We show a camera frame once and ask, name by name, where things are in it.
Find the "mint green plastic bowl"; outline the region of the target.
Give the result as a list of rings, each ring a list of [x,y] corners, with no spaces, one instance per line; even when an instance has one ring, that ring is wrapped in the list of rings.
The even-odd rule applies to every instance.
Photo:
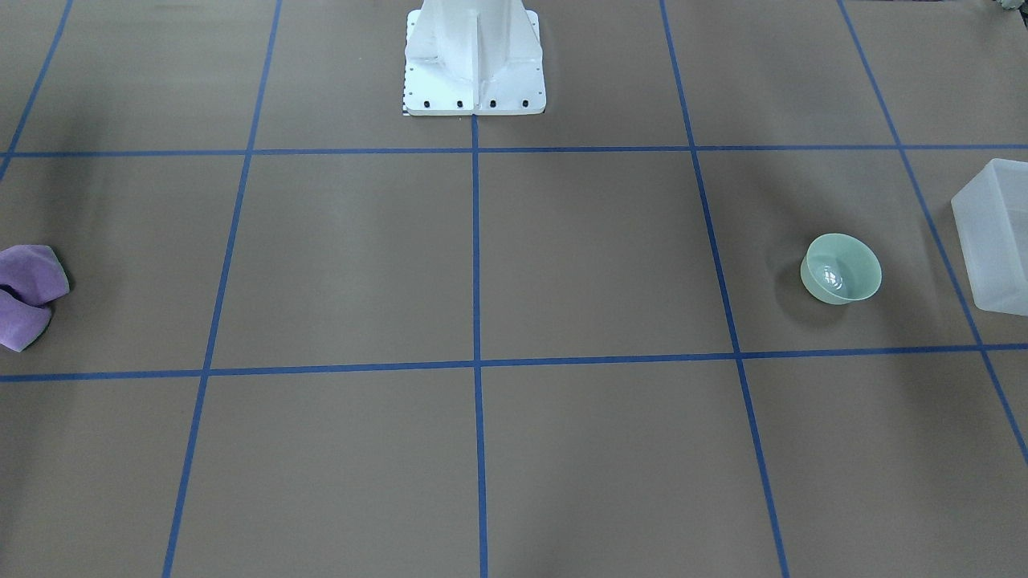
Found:
[[[851,234],[819,234],[808,245],[799,270],[804,288],[830,306],[870,299],[883,281],[876,254]]]

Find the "purple microfiber cloth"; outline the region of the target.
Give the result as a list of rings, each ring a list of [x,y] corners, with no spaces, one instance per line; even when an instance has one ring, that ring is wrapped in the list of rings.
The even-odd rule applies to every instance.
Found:
[[[47,330],[51,303],[71,290],[56,250],[48,245],[8,246],[1,252],[1,341],[22,352]]]

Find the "translucent white plastic box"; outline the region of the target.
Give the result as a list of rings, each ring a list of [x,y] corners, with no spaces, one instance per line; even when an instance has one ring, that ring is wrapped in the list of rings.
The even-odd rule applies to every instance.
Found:
[[[988,161],[952,197],[972,303],[1027,315],[1027,162]]]

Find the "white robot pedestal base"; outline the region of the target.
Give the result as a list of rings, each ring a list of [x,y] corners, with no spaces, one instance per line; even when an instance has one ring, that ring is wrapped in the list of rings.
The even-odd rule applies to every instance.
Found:
[[[405,32],[405,114],[545,112],[540,19],[523,2],[425,1]]]

